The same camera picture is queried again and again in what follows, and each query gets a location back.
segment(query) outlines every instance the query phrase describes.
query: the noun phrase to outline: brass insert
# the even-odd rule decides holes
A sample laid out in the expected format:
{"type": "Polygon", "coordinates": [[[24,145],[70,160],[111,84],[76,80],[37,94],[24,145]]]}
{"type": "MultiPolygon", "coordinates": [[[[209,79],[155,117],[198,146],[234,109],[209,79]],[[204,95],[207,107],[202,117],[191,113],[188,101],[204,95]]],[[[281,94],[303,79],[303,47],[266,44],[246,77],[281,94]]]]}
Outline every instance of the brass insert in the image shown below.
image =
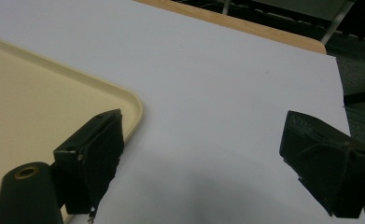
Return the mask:
{"type": "Polygon", "coordinates": [[[29,178],[33,175],[36,175],[37,172],[39,172],[37,166],[26,166],[24,168],[21,168],[16,174],[14,174],[14,178],[16,179],[29,178]]]}

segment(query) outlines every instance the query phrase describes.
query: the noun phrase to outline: wooden table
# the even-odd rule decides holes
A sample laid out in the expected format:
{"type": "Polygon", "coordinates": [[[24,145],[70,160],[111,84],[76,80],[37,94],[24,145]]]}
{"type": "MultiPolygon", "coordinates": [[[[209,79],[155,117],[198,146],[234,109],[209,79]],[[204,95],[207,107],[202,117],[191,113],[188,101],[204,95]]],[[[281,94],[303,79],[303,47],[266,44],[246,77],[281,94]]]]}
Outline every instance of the wooden table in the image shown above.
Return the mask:
{"type": "Polygon", "coordinates": [[[154,7],[170,10],[199,20],[209,21],[214,24],[229,27],[234,30],[246,32],[252,35],[257,35],[263,38],[271,39],[301,49],[308,49],[314,52],[327,54],[325,46],[320,41],[302,35],[295,35],[289,32],[260,25],[251,21],[243,21],[234,17],[226,16],[220,13],[208,11],[198,7],[188,6],[170,0],[135,0],[135,1],[151,5],[154,7]]]}

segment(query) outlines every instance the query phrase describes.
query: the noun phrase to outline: beige tray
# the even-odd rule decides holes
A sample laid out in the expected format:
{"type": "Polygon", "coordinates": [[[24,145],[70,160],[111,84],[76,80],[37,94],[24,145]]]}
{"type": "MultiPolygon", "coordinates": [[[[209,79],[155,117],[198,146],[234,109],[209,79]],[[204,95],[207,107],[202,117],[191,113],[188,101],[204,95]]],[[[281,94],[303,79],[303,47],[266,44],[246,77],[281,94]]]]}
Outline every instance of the beige tray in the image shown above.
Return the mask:
{"type": "Polygon", "coordinates": [[[52,163],[59,144],[115,108],[127,142],[143,114],[135,94],[0,41],[0,183],[26,162],[52,163]]]}

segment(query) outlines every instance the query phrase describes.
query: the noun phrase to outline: white paper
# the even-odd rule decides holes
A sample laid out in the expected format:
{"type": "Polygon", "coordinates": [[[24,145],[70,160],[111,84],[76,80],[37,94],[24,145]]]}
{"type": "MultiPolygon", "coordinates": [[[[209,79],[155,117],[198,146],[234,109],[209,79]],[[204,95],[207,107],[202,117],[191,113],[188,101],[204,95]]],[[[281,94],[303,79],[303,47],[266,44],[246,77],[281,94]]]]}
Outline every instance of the white paper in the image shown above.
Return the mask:
{"type": "Polygon", "coordinates": [[[348,133],[334,58],[126,0],[0,1],[0,38],[141,97],[95,223],[365,223],[278,154],[289,110],[348,133]]]}

